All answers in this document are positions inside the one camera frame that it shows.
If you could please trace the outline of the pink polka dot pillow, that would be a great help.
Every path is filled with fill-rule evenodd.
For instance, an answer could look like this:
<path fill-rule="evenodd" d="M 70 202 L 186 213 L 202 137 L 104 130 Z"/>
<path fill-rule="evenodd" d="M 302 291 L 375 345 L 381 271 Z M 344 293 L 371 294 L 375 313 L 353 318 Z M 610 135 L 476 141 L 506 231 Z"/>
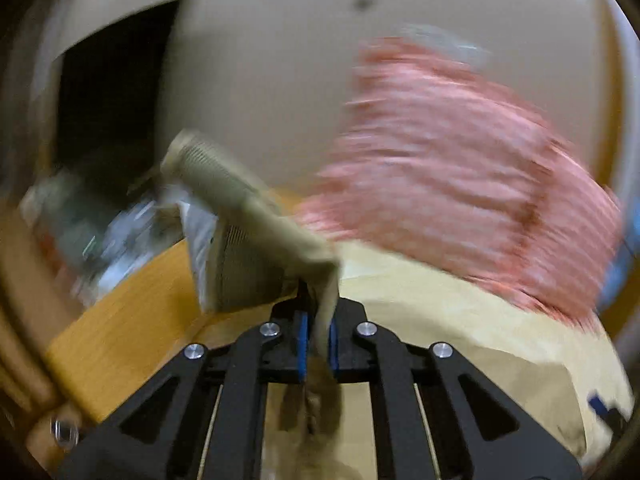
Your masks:
<path fill-rule="evenodd" d="M 472 280 L 513 273 L 558 138 L 513 91 L 400 38 L 365 46 L 305 226 Z"/>
<path fill-rule="evenodd" d="M 535 193 L 497 269 L 470 280 L 524 310 L 592 330 L 623 215 L 609 188 L 558 141 L 535 162 Z"/>

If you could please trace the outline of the white wall socket plate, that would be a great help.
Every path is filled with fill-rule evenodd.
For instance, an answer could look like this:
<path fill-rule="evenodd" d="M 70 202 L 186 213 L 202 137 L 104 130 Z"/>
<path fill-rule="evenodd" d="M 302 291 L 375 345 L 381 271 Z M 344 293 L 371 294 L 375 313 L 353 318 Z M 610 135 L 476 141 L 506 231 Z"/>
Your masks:
<path fill-rule="evenodd" d="M 491 53 L 478 44 L 433 25 L 405 24 L 399 31 L 401 37 L 473 68 L 484 68 L 491 59 Z"/>

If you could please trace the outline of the front pink polka dot pillow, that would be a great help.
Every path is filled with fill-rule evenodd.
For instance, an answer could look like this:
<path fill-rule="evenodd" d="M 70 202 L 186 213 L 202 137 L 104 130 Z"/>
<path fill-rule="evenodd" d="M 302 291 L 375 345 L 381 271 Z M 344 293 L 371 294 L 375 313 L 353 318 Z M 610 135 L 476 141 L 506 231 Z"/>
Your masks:
<path fill-rule="evenodd" d="M 365 46 L 305 226 L 472 280 L 513 273 L 558 138 L 513 91 L 400 38 Z"/>

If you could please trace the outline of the rear pink polka dot pillow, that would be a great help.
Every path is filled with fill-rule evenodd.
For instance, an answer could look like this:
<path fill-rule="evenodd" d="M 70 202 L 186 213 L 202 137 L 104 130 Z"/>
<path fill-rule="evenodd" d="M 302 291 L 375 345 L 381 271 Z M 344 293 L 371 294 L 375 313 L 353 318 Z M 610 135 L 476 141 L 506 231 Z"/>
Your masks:
<path fill-rule="evenodd" d="M 623 215 L 609 188 L 558 141 L 535 162 L 535 193 L 497 269 L 470 280 L 524 310 L 592 330 Z"/>

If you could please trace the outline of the glass top side table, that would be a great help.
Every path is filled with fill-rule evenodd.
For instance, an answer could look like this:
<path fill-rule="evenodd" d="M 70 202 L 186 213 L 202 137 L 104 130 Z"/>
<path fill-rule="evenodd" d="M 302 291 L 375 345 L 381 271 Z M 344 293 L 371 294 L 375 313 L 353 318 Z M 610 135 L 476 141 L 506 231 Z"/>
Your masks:
<path fill-rule="evenodd" d="M 84 308 L 182 239 L 178 211 L 162 196 L 121 205 L 68 170 L 31 186 L 18 210 L 55 281 Z"/>

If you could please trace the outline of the orange cream patterned bedspread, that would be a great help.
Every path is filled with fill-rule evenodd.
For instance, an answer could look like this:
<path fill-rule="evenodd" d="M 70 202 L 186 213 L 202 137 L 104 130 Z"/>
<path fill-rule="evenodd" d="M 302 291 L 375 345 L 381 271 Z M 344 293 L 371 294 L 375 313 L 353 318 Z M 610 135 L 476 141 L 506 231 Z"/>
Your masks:
<path fill-rule="evenodd" d="M 100 422 L 189 342 L 228 344 L 270 310 L 203 313 L 182 240 L 56 336 L 44 360 L 70 400 Z"/>

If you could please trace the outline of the khaki pants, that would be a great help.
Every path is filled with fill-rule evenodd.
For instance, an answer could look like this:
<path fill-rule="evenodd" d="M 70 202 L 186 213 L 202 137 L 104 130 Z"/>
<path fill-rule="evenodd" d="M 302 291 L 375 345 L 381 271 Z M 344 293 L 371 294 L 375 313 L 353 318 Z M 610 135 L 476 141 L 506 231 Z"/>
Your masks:
<path fill-rule="evenodd" d="M 162 173 L 208 207 L 198 282 L 207 289 L 206 308 L 227 315 L 210 341 L 261 321 L 298 282 L 310 288 L 310 375 L 270 393 L 267 478 L 374 475 L 367 391 L 340 386 L 329 373 L 329 317 L 340 297 L 360 301 L 375 322 L 410 344 L 450 342 L 584 468 L 596 466 L 612 441 L 589 407 L 590 394 L 632 412 L 627 374 L 596 318 L 567 324 L 370 244 L 332 243 L 287 216 L 258 177 L 198 133 L 175 137 Z"/>

